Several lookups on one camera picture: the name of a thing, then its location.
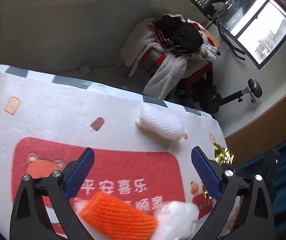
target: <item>silver screw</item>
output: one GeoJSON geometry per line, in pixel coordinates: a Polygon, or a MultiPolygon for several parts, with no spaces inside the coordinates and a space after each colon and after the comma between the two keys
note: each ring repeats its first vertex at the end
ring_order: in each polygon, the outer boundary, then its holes
{"type": "Polygon", "coordinates": [[[25,175],[24,177],[23,177],[23,180],[24,181],[28,181],[30,179],[30,176],[29,175],[25,175]]]}
{"type": "Polygon", "coordinates": [[[225,175],[227,177],[232,177],[233,176],[233,171],[227,170],[227,171],[225,171],[225,175]]]}
{"type": "Polygon", "coordinates": [[[58,177],[61,174],[60,171],[53,171],[52,175],[53,177],[58,177]]]}
{"type": "Polygon", "coordinates": [[[256,174],[256,175],[255,175],[255,178],[256,178],[257,180],[259,180],[259,181],[261,181],[261,180],[263,179],[262,176],[259,175],[259,174],[256,174]]]}

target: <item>white wall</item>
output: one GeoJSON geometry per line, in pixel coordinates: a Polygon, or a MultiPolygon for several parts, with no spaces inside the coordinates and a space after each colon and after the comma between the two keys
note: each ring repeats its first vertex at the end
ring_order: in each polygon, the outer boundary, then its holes
{"type": "MultiPolygon", "coordinates": [[[[210,31],[219,36],[216,27],[212,26],[210,31]]],[[[222,55],[213,65],[213,83],[222,97],[244,89],[249,78],[255,78],[263,90],[263,96],[257,99],[258,105],[252,104],[249,95],[245,95],[241,103],[235,100],[220,107],[215,117],[226,137],[259,117],[286,95],[286,41],[261,70],[247,56],[246,61],[236,58],[225,43],[221,44],[220,52],[222,55]]]]}
{"type": "Polygon", "coordinates": [[[0,64],[47,73],[113,66],[136,24],[166,13],[206,23],[189,0],[0,0],[0,64]]]}

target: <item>window frame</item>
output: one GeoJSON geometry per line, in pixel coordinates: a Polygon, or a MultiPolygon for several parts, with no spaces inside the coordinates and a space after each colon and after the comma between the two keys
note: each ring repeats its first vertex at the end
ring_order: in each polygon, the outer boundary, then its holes
{"type": "MultiPolygon", "coordinates": [[[[205,16],[207,14],[213,16],[213,10],[210,10],[209,8],[202,8],[195,2],[194,0],[190,0],[205,16]]],[[[265,8],[265,6],[269,3],[270,0],[266,0],[265,3],[261,6],[261,8],[254,14],[254,16],[246,23],[246,25],[239,31],[239,33],[236,36],[233,36],[224,26],[224,32],[229,36],[232,41],[234,41],[242,50],[246,52],[246,55],[250,58],[250,60],[255,64],[255,66],[261,70],[266,63],[270,61],[270,59],[275,55],[275,53],[280,49],[280,47],[284,44],[286,41],[286,35],[283,37],[283,39],[278,43],[278,45],[271,51],[271,53],[261,62],[258,63],[256,59],[252,56],[252,54],[240,43],[237,39],[244,33],[244,31],[251,25],[251,23],[258,17],[260,12],[265,8]]],[[[286,6],[283,5],[279,0],[274,0],[285,12],[286,12],[286,6]]]]}

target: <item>blue gripper pad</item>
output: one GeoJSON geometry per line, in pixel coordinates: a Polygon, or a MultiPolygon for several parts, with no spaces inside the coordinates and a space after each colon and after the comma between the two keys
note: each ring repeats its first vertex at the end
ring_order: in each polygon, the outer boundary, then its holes
{"type": "Polygon", "coordinates": [[[94,151],[92,149],[88,149],[83,158],[73,169],[68,179],[65,181],[65,191],[63,195],[67,201],[71,198],[75,198],[78,194],[79,189],[94,164],[94,159],[94,151]]]}
{"type": "Polygon", "coordinates": [[[215,198],[216,201],[219,202],[222,197],[221,182],[198,148],[193,148],[191,159],[194,168],[207,189],[207,192],[211,197],[215,198]]]}

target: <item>rolled orange towel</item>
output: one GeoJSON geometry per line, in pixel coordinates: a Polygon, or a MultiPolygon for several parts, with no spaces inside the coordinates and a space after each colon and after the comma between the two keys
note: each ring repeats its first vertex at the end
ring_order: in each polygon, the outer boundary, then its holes
{"type": "Polygon", "coordinates": [[[83,208],[80,217],[113,240],[147,240],[157,224],[151,215],[101,191],[83,208]]]}

